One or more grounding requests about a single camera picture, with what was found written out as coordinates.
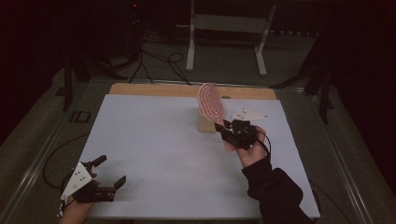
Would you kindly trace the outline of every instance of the white tabletop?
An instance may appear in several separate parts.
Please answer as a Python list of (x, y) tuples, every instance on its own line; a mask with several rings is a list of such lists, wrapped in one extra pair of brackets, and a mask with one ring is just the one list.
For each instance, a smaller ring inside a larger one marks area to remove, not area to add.
[[(302, 209), (319, 217), (303, 164), (278, 100), (223, 101), (226, 119), (247, 108), (267, 114), (253, 120), (267, 131), (273, 167), (302, 188)], [(90, 217), (134, 219), (253, 219), (259, 204), (236, 153), (227, 153), (219, 133), (201, 133), (193, 97), (107, 95), (80, 161), (107, 155), (93, 168), (101, 186), (127, 176), (112, 203), (97, 203)]]

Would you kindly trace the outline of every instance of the white stand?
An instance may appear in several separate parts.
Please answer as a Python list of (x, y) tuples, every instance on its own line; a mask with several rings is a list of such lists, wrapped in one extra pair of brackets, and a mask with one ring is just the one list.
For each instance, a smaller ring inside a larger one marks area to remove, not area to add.
[(268, 36), (271, 21), (274, 17), (276, 6), (271, 7), (271, 11), (267, 19), (246, 18), (246, 17), (230, 17), (206, 14), (195, 14), (195, 0), (191, 0), (191, 17), (190, 17), (190, 44), (187, 53), (186, 70), (192, 72), (194, 67), (194, 31), (195, 29), (218, 30), (218, 31), (235, 31), (262, 34), (262, 41), (255, 48), (257, 65), (259, 67), (259, 75), (267, 76), (264, 59), (262, 57), (262, 49)]

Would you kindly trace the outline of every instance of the black cable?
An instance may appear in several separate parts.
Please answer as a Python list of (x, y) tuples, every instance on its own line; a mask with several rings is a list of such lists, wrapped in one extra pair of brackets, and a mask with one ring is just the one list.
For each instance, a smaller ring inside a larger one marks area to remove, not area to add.
[(109, 69), (108, 67), (104, 66), (102, 63), (91, 59), (89, 56), (85, 55), (84, 53), (80, 53), (79, 56), (87, 63), (87, 65), (98, 69), (99, 71), (104, 72), (108, 76), (114, 78), (114, 79), (127, 79), (128, 77), (123, 77), (114, 72), (113, 70)]
[[(177, 65), (177, 63), (181, 62), (184, 59), (183, 54), (181, 53), (171, 53), (168, 57), (162, 56), (160, 54), (156, 54), (153, 52), (149, 52), (145, 49), (142, 49), (143, 53), (147, 54), (148, 56), (157, 59), (161, 62), (168, 63), (171, 69), (174, 71), (176, 75), (178, 75), (184, 82), (186, 82), (187, 85), (192, 86), (192, 84), (187, 80), (187, 78), (184, 76), (183, 71), (180, 69), (180, 67)], [(174, 56), (180, 56), (180, 59), (178, 60), (172, 60), (172, 57)]]
[(263, 133), (263, 132), (261, 132), (261, 131), (257, 131), (257, 132), (258, 132), (258, 133), (264, 134), (264, 137), (268, 140), (269, 152), (271, 153), (272, 146), (271, 146), (270, 138), (267, 136), (267, 134), (265, 134), (265, 133)]
[[(152, 33), (148, 36), (146, 36), (145, 38), (143, 38), (142, 43), (140, 44), (139, 47), (139, 65), (137, 66), (137, 68), (134, 70), (133, 75), (131, 76), (131, 78), (129, 79), (129, 83), (132, 82), (132, 80), (134, 79), (134, 77), (136, 76), (137, 72), (139, 71), (140, 67), (143, 66), (143, 68), (145, 69), (146, 72), (146, 77), (149, 79), (151, 84), (154, 84), (154, 81), (152, 80), (151, 76), (149, 75), (149, 70), (147, 69), (147, 67), (143, 64), (143, 53), (147, 54), (148, 56), (157, 59), (161, 62), (164, 63), (168, 63), (169, 66), (171, 67), (171, 69), (175, 72), (176, 75), (178, 75), (187, 85), (192, 86), (192, 84), (187, 80), (187, 78), (184, 76), (183, 71), (180, 69), (180, 67), (177, 65), (177, 63), (181, 62), (184, 59), (183, 54), (181, 53), (171, 53), (168, 57), (162, 56), (160, 54), (156, 54), (153, 52), (149, 52), (145, 49), (143, 49), (143, 44), (149, 40), (149, 38), (153, 35), (156, 35), (157, 33)], [(180, 58), (178, 60), (173, 60), (172, 57), (175, 56), (180, 56)]]
[(316, 185), (312, 180), (308, 179), (308, 181), (309, 181), (309, 183), (311, 183), (311, 185), (314, 186), (314, 188), (319, 189), (335, 205), (335, 207), (337, 207), (338, 211), (340, 211), (340, 213), (344, 216), (347, 223), (351, 223), (349, 218), (347, 217), (347, 214), (345, 214), (343, 209), (341, 209), (341, 207), (332, 199), (332, 197), (330, 197), (329, 194), (327, 194), (323, 189), (318, 187), (318, 185)]
[(51, 183), (48, 181), (47, 177), (46, 177), (47, 166), (48, 166), (48, 164), (49, 164), (50, 159), (52, 158), (52, 156), (55, 155), (55, 153), (56, 153), (57, 151), (59, 151), (59, 149), (61, 149), (62, 147), (66, 146), (67, 144), (70, 144), (70, 143), (72, 143), (72, 142), (74, 142), (74, 141), (76, 141), (76, 140), (78, 140), (78, 139), (80, 139), (80, 138), (82, 138), (82, 137), (85, 137), (85, 136), (87, 136), (88, 134), (90, 134), (90, 133), (84, 133), (84, 134), (82, 134), (82, 135), (80, 135), (80, 136), (77, 136), (77, 137), (75, 137), (75, 138), (70, 139), (70, 140), (67, 141), (67, 142), (62, 143), (62, 144), (60, 144), (58, 147), (56, 147), (56, 148), (50, 153), (50, 155), (49, 155), (49, 157), (47, 158), (46, 162), (44, 163), (44, 167), (43, 167), (43, 179), (44, 179), (44, 182), (46, 182), (46, 184), (47, 184), (48, 186), (50, 186), (50, 187), (52, 187), (52, 188), (54, 188), (54, 189), (60, 189), (60, 188), (62, 187), (62, 186), (56, 186), (56, 185), (54, 185), (54, 184), (51, 184)]
[(72, 204), (75, 200), (73, 199), (70, 203), (68, 204), (64, 204), (64, 201), (62, 201), (62, 207), (61, 209), (58, 210), (58, 215), (59, 217), (62, 217), (61, 212), (64, 212), (64, 209), (66, 209), (66, 207), (68, 207), (70, 204)]
[(265, 152), (266, 152), (266, 156), (271, 157), (271, 151), (268, 149), (268, 147), (259, 139), (256, 139), (256, 142), (260, 143), (260, 145), (262, 145), (262, 147), (264, 148)]
[(120, 72), (120, 71), (128, 68), (129, 66), (132, 66), (134, 63), (136, 63), (136, 59), (135, 58), (131, 58), (131, 59), (128, 59), (124, 63), (110, 65), (109, 68), (114, 70), (114, 71)]

